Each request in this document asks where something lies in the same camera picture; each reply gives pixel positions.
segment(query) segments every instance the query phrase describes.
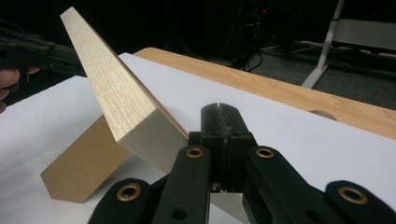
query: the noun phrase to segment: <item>wooden block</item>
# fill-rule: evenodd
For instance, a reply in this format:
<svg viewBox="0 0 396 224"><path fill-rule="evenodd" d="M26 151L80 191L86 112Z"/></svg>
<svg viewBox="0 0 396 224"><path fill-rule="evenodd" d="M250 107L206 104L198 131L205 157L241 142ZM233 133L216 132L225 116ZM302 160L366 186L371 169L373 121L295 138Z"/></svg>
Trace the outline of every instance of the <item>wooden block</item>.
<svg viewBox="0 0 396 224"><path fill-rule="evenodd" d="M72 7L61 18L115 141L143 161L169 173L178 151L187 145L187 133ZM84 157L74 160L74 156L78 153L70 161L85 161ZM52 185L53 178L55 174L51 179L43 178L46 186ZM245 214L240 216L240 211L230 209L235 208L235 201L240 202L241 197L230 195L212 203L247 222Z"/></svg>
<svg viewBox="0 0 396 224"><path fill-rule="evenodd" d="M99 118L42 173L52 199L84 203L131 153Z"/></svg>

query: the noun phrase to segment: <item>black plastic part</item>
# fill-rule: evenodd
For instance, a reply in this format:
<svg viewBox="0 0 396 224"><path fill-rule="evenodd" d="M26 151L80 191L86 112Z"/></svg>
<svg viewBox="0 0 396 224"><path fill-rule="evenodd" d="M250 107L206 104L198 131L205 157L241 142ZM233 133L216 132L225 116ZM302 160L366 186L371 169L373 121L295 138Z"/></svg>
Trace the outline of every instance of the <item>black plastic part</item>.
<svg viewBox="0 0 396 224"><path fill-rule="evenodd" d="M345 223L273 148L251 148L246 167L251 186L255 186L260 195L251 188L244 193L253 199L262 198L273 223Z"/></svg>
<svg viewBox="0 0 396 224"><path fill-rule="evenodd" d="M122 202L117 192L128 184L137 184L140 187L139 195L129 201ZM96 205L89 224L120 224L140 223L145 215L149 202L150 186L143 180L125 179L113 185L103 199Z"/></svg>
<svg viewBox="0 0 396 224"><path fill-rule="evenodd" d="M389 206L369 190L349 181L330 183L324 199L347 223L396 223L396 214Z"/></svg>
<svg viewBox="0 0 396 224"><path fill-rule="evenodd" d="M26 69L20 82L29 80L28 68L35 67L72 76L85 77L73 48L57 45L40 35L24 31L20 26L0 20L0 67ZM17 91L18 83L2 90Z"/></svg>
<svg viewBox="0 0 396 224"><path fill-rule="evenodd" d="M168 176L152 223L207 223L209 169L209 150L200 146L183 147Z"/></svg>
<svg viewBox="0 0 396 224"><path fill-rule="evenodd" d="M201 137L202 146L212 153L212 174L221 189L242 192L246 176L243 160L255 141L239 111L226 104L202 108Z"/></svg>

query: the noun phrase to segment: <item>white surface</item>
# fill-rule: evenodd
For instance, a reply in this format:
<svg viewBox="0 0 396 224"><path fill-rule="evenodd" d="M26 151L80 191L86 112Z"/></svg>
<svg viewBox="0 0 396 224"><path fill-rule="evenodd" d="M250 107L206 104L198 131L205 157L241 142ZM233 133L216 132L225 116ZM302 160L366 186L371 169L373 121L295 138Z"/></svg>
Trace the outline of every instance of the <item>white surface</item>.
<svg viewBox="0 0 396 224"><path fill-rule="evenodd" d="M274 147L313 186L333 180L363 185L393 209L396 142L212 81L124 54L122 58L187 131L200 109L237 107L259 144ZM106 190L127 177L153 183L163 174L132 156L84 204L52 200L39 174L101 111L86 78L65 82L0 115L0 223L86 223ZM237 223L212 208L210 223Z"/></svg>

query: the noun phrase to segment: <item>tabletop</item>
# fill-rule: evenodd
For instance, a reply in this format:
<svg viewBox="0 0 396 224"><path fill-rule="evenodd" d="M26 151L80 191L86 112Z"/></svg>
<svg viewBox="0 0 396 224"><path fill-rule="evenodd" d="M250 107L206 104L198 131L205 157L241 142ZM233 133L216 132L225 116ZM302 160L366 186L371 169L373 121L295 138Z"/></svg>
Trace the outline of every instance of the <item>tabletop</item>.
<svg viewBox="0 0 396 224"><path fill-rule="evenodd" d="M396 139L396 111L315 91L155 48L134 55L306 111L325 111L339 122Z"/></svg>

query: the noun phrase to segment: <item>wood grain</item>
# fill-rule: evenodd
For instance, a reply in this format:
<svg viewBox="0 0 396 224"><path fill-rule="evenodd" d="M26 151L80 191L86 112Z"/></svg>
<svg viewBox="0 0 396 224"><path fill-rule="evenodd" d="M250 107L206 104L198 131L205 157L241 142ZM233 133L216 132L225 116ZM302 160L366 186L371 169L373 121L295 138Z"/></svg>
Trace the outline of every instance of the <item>wood grain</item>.
<svg viewBox="0 0 396 224"><path fill-rule="evenodd" d="M161 49L142 49L134 55L305 111L326 111L342 123L396 139L396 111L394 110L302 88Z"/></svg>
<svg viewBox="0 0 396 224"><path fill-rule="evenodd" d="M61 18L117 143L169 173L178 151L187 145L187 133L75 9ZM211 202L248 222L245 214L230 209L235 201L241 201L240 195Z"/></svg>

